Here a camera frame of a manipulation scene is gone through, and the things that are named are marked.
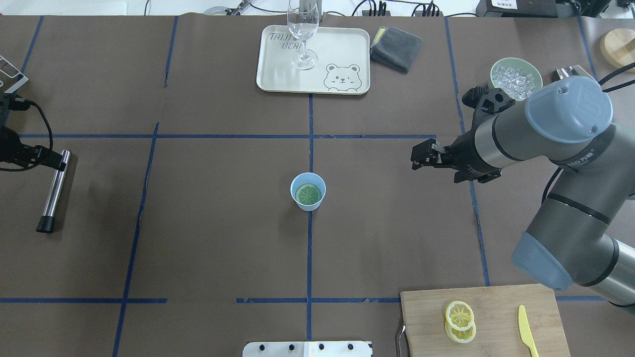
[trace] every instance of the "folded cloth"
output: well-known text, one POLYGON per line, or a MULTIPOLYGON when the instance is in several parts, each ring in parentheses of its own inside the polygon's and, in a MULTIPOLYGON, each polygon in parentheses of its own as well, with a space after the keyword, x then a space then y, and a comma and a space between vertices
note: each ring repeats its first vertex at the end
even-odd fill
POLYGON ((370 58, 399 72, 408 73, 423 40, 394 27, 380 27, 370 46, 370 58))

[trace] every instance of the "lime slice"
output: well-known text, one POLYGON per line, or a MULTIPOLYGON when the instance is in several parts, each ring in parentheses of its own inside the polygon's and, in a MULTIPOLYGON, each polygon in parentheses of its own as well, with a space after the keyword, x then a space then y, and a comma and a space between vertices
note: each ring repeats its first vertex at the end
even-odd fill
POLYGON ((295 199, 303 205, 314 205, 320 198, 322 198, 322 194, 314 184, 304 184, 295 191, 295 199))
POLYGON ((474 312, 465 302, 453 301, 445 309, 445 321, 456 331, 466 331, 474 324, 474 312))
POLYGON ((474 339, 474 337, 476 336, 476 325, 472 324, 472 327, 470 327, 466 331, 456 331, 446 321, 445 322, 445 333, 446 333, 446 335, 448 335, 448 337, 452 341, 458 342, 460 344, 466 344, 468 342, 471 342, 474 339))

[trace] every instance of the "plastic knife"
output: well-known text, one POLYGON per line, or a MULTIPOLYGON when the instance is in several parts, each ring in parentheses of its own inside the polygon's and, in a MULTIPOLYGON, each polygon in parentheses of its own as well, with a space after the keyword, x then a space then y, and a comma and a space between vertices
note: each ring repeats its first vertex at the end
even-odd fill
POLYGON ((529 347, 531 351, 531 357, 538 357, 538 350, 536 344, 533 342, 533 336, 529 329, 529 321, 527 320, 527 312, 525 312, 525 306, 520 305, 518 307, 518 329, 520 330, 520 338, 523 343, 529 347))

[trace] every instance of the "black box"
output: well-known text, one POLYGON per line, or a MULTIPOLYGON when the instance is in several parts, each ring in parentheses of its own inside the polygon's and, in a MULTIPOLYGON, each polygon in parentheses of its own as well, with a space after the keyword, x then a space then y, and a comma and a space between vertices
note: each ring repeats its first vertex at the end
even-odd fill
POLYGON ((558 17, 558 9, 556 0, 480 0, 476 6, 476 15, 481 17, 558 17), (510 4, 516 4, 518 9, 508 6, 510 4))

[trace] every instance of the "wooden cutting board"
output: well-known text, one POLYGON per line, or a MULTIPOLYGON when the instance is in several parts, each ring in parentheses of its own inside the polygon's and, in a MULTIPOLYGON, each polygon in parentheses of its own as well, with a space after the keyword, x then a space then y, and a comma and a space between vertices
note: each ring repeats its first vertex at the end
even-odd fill
POLYGON ((570 357, 556 297, 541 284, 402 292, 410 356, 530 357, 518 330, 519 305, 525 305, 540 357, 570 357), (454 300, 474 311, 476 336, 470 343, 453 342, 445 334, 445 309, 454 300))

